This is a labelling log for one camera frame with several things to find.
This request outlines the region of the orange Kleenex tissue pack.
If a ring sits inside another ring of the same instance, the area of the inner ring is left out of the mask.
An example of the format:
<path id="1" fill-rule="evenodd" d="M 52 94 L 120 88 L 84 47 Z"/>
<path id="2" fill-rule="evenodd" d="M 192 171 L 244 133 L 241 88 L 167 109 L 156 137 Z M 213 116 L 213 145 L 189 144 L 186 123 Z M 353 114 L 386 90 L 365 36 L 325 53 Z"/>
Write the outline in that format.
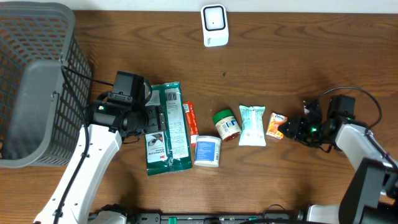
<path id="1" fill-rule="evenodd" d="M 282 139 L 284 135 L 278 130 L 278 128 L 286 121 L 287 121 L 286 116 L 272 112 L 270 115 L 270 120 L 266 134 L 276 139 Z"/>

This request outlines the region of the white round tub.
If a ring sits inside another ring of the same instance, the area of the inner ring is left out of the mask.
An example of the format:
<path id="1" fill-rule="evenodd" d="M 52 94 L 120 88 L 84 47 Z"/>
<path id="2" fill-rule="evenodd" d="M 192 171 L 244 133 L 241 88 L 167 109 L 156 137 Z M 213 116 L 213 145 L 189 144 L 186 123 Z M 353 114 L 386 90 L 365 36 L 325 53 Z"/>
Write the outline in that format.
<path id="1" fill-rule="evenodd" d="M 194 164 L 203 167 L 218 167 L 221 139 L 214 136 L 198 136 L 195 144 Z"/>

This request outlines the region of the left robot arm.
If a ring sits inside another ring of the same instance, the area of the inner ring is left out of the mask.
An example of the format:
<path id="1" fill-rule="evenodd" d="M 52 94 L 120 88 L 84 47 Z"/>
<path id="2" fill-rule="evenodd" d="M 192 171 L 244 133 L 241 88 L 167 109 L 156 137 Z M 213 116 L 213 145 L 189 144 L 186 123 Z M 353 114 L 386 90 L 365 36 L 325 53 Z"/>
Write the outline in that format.
<path id="1" fill-rule="evenodd" d="M 89 223 L 109 163 L 125 139 L 167 129 L 162 106 L 149 106 L 152 87 L 142 76 L 118 72 L 113 89 L 80 108 L 83 126 L 55 192 L 35 223 Z"/>

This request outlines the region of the green lid jar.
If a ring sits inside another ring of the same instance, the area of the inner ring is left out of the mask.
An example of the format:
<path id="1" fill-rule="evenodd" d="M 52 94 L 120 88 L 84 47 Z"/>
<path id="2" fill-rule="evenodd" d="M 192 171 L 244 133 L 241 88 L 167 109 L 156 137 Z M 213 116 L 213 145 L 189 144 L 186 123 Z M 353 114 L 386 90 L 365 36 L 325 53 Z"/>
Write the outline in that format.
<path id="1" fill-rule="evenodd" d="M 230 141 L 241 134 L 241 128 L 231 110 L 222 110 L 213 116 L 213 122 L 222 141 Z"/>

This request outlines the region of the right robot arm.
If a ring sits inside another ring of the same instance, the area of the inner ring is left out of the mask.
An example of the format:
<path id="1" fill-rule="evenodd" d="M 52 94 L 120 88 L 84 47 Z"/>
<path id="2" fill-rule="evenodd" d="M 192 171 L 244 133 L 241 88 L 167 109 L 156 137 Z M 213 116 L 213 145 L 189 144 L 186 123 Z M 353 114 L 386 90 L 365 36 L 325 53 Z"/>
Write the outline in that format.
<path id="1" fill-rule="evenodd" d="M 338 205 L 311 205 L 301 217 L 307 223 L 397 223 L 397 161 L 375 140 L 370 127 L 355 119 L 355 99 L 336 95 L 326 119 L 318 101 L 305 104 L 305 116 L 289 118 L 278 127 L 287 138 L 307 147 L 329 146 L 345 154 L 355 175 Z"/>

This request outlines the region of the red snack package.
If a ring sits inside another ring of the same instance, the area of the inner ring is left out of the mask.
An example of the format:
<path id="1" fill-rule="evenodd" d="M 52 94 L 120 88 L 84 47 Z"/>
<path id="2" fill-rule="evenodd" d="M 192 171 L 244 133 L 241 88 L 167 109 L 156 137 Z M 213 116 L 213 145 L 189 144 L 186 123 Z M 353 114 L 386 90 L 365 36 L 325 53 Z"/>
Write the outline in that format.
<path id="1" fill-rule="evenodd" d="M 199 136 L 199 131 L 193 103 L 191 101 L 186 101 L 183 103 L 183 108 L 190 128 L 190 142 L 195 146 L 197 143 L 197 137 Z"/>

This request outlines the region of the green white wipes pack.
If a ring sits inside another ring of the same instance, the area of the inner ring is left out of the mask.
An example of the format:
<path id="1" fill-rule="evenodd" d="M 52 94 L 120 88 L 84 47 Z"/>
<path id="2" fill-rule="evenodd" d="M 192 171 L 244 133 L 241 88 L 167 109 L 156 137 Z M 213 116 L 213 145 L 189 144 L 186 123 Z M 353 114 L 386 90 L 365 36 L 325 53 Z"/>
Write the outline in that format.
<path id="1" fill-rule="evenodd" d="M 262 120 L 265 110 L 265 106 L 239 106 L 242 118 L 239 146 L 266 146 Z"/>

